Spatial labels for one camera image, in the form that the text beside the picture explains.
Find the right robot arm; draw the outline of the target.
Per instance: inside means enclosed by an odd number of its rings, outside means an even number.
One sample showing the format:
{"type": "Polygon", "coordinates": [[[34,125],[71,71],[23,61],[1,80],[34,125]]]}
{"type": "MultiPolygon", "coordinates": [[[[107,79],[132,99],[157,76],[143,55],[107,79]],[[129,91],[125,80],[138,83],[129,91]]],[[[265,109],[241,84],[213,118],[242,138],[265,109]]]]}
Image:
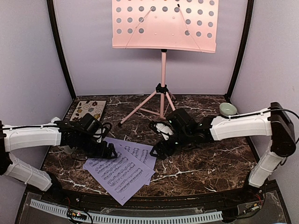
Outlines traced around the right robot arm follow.
{"type": "Polygon", "coordinates": [[[179,147],[189,144],[212,143],[224,139],[247,136],[270,136],[270,145],[251,170],[247,184],[239,191],[238,198],[249,202],[256,196],[256,188],[296,151],[294,125],[278,102],[257,112],[204,117],[200,122],[186,110],[179,108],[166,117],[166,122],[150,122],[151,130],[162,136],[150,155],[159,159],[172,156],[179,147]]]}

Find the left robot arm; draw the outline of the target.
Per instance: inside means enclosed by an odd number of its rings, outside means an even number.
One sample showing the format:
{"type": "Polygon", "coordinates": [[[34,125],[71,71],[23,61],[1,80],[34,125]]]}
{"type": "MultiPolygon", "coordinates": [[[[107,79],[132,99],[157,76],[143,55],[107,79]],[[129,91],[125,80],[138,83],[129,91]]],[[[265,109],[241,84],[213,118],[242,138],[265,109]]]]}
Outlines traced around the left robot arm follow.
{"type": "Polygon", "coordinates": [[[0,174],[47,192],[55,203],[63,203],[66,193],[54,174],[41,171],[12,154],[17,149],[60,146],[80,148],[88,158],[115,159],[112,143],[104,138],[110,132],[110,123],[100,123],[87,113],[77,121],[54,118],[50,123],[32,126],[0,126],[0,174]]]}

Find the pink folding music stand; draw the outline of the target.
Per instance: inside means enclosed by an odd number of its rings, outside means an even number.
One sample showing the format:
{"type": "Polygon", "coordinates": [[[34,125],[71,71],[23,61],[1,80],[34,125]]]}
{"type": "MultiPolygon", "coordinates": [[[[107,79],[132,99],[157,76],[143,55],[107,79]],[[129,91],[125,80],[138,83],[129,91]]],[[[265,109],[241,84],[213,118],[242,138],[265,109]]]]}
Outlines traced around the pink folding music stand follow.
{"type": "Polygon", "coordinates": [[[161,51],[161,82],[144,101],[119,122],[121,126],[138,110],[161,118],[164,102],[175,110],[176,99],[166,85],[168,50],[215,53],[218,0],[113,0],[114,49],[161,51]]]}

